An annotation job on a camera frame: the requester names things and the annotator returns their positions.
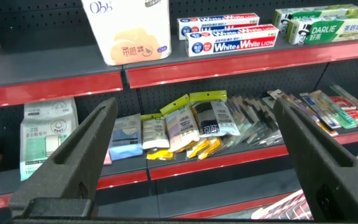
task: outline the red and white toothpaste box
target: red and white toothpaste box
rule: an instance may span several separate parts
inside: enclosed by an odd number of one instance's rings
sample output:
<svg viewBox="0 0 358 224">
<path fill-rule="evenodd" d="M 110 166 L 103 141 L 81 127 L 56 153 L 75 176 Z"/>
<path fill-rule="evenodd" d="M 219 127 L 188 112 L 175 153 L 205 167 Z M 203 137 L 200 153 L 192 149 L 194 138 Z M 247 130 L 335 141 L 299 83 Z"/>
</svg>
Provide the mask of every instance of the red and white toothpaste box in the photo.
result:
<svg viewBox="0 0 358 224">
<path fill-rule="evenodd" d="M 178 37 L 179 40 L 185 40 L 187 33 L 233 29 L 258 24 L 259 16 L 255 13 L 181 18 L 178 19 Z"/>
<path fill-rule="evenodd" d="M 212 30 L 186 34 L 189 57 L 273 47 L 278 28 L 271 24 L 230 30 Z"/>
</svg>

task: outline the toothpaste box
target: toothpaste box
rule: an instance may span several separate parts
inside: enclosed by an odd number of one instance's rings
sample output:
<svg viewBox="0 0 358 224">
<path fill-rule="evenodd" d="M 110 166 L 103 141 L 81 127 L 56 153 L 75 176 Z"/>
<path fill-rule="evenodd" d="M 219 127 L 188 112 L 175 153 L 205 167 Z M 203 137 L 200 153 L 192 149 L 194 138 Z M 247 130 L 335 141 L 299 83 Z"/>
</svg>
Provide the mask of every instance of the toothpaste box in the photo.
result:
<svg viewBox="0 0 358 224">
<path fill-rule="evenodd" d="M 293 19 L 344 16 L 354 14 L 358 14 L 358 6 L 353 4 L 276 9 L 274 12 L 273 24 L 280 29 L 280 33 L 286 34 L 288 25 Z"/>
<path fill-rule="evenodd" d="M 235 29 L 238 27 L 256 26 L 258 23 L 259 16 L 255 13 L 182 18 L 178 19 L 178 37 L 179 40 L 185 40 L 187 33 Z"/>
<path fill-rule="evenodd" d="M 358 14 L 291 21 L 287 41 L 290 44 L 322 44 L 358 39 Z"/>
<path fill-rule="evenodd" d="M 192 57 L 273 47 L 277 34 L 278 29 L 271 24 L 194 32 L 186 34 L 186 52 L 189 57 Z"/>
</svg>

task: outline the blue packaged item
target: blue packaged item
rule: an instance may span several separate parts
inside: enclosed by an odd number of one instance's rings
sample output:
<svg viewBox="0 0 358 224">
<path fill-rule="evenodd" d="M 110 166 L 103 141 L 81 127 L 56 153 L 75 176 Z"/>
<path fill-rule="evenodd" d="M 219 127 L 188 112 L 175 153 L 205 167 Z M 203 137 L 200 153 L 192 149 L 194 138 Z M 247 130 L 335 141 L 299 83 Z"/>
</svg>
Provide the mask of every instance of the blue packaged item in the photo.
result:
<svg viewBox="0 0 358 224">
<path fill-rule="evenodd" d="M 109 152 L 112 161 L 139 156 L 143 153 L 140 114 L 116 119 Z"/>
</svg>

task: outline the black pegboard back panel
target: black pegboard back panel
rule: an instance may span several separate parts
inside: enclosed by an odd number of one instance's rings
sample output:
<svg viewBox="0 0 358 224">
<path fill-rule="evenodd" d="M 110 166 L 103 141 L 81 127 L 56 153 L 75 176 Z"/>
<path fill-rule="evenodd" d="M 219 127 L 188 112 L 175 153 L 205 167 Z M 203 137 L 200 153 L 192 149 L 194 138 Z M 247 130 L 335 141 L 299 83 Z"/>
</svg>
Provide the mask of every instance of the black pegboard back panel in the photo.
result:
<svg viewBox="0 0 358 224">
<path fill-rule="evenodd" d="M 347 3 L 358 5 L 358 0 L 352 0 L 351 2 L 344 2 L 343 0 L 169 1 L 170 22 L 173 33 L 176 33 L 176 21 L 181 17 L 255 12 L 260 16 L 260 23 L 266 24 L 272 22 L 275 9 Z M 55 26 L 89 26 L 81 0 L 0 0 L 0 32 L 23 29 L 50 29 Z"/>
<path fill-rule="evenodd" d="M 160 108 L 187 93 L 227 90 L 228 95 L 259 96 L 277 88 L 288 93 L 313 91 L 326 64 L 285 68 L 264 72 L 209 78 L 192 82 L 140 88 L 144 113 L 157 113 Z"/>
<path fill-rule="evenodd" d="M 358 59 L 330 62 L 317 87 L 324 88 L 333 84 L 351 85 L 352 83 L 358 83 Z"/>
</svg>

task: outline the green toothpaste box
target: green toothpaste box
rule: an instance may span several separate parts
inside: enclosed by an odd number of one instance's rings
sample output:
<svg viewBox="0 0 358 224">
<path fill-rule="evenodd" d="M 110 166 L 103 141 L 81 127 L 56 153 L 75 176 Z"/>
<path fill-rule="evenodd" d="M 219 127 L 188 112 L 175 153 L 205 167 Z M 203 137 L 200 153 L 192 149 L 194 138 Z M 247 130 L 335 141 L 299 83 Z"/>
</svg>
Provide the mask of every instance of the green toothpaste box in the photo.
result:
<svg viewBox="0 0 358 224">
<path fill-rule="evenodd" d="M 358 6 L 353 4 L 340 4 L 333 6 L 302 7 L 293 9 L 276 9 L 273 25 L 286 34 L 288 25 L 293 19 L 315 18 L 327 16 L 345 16 L 358 14 Z"/>
<path fill-rule="evenodd" d="M 290 44 L 322 44 L 358 40 L 358 14 L 291 21 L 287 41 Z"/>
</svg>

